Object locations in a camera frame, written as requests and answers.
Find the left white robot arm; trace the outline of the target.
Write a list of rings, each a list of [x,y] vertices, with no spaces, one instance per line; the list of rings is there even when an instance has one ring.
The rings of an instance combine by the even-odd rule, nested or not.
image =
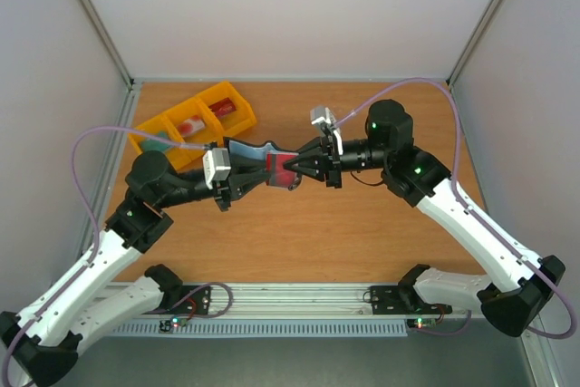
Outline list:
[[[267,182],[274,161],[263,151],[234,142],[212,148],[202,169],[177,172],[160,151],[134,160],[124,200],[88,250],[42,296],[19,312],[2,312],[2,366],[16,362],[35,386],[53,386],[96,341],[137,314],[165,314],[188,299],[182,280],[162,264],[149,267],[131,285],[100,302],[94,299],[127,266],[167,232],[169,207],[212,198],[221,210]]]

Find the black leather card holder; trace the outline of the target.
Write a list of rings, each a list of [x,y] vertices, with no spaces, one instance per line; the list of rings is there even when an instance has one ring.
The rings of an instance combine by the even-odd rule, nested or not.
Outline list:
[[[271,140],[254,145],[226,138],[224,144],[232,165],[231,175],[250,174],[252,181],[269,188],[294,190],[301,184],[300,175],[284,168],[287,161],[298,156],[297,152],[284,150]]]

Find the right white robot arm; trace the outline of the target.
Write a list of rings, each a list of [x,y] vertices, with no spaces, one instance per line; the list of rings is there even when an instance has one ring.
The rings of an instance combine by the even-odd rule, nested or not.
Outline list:
[[[377,169],[382,185],[453,236],[484,275],[448,273],[416,265],[398,283],[410,312],[450,305],[481,313],[501,333],[519,337],[551,299],[566,267],[557,256],[540,257],[495,223],[435,156],[417,147],[413,119],[394,100],[373,103],[363,140],[344,141],[326,108],[311,112],[321,132],[284,168],[340,188],[345,172]]]

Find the red credit card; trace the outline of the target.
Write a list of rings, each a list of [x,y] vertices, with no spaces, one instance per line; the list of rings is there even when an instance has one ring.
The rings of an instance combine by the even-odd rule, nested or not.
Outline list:
[[[296,156],[296,153],[290,152],[271,152],[266,155],[266,170],[269,173],[269,179],[266,182],[268,187],[293,190],[298,186],[300,183],[298,175],[284,167],[287,161]]]

